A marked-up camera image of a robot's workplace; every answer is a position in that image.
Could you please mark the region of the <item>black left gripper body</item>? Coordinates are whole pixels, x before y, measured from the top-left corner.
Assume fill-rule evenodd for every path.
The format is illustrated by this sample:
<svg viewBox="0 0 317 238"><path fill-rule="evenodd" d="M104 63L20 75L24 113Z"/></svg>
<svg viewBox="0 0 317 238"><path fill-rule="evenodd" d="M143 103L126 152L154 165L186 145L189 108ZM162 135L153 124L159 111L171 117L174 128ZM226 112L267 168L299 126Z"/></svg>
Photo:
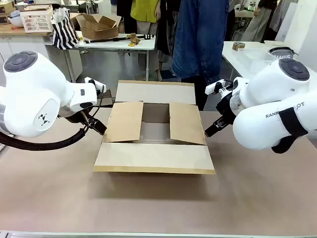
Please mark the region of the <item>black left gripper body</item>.
<svg viewBox="0 0 317 238"><path fill-rule="evenodd" d="M65 119L71 123L87 124L90 118L89 112L90 112L89 109L84 109L84 110L81 110L80 112L76 112L72 116L66 117Z"/></svg>

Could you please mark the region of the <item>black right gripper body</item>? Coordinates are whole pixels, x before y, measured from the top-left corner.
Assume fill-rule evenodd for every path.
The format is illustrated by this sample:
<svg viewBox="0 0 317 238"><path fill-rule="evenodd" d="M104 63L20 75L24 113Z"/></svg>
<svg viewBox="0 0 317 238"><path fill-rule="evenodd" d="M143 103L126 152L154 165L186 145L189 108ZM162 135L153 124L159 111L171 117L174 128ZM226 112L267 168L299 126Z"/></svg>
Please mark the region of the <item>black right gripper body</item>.
<svg viewBox="0 0 317 238"><path fill-rule="evenodd" d="M231 97L231 95L226 95L220 100L220 102L215 107L224 120L235 120L236 118L236 115L230 107Z"/></svg>

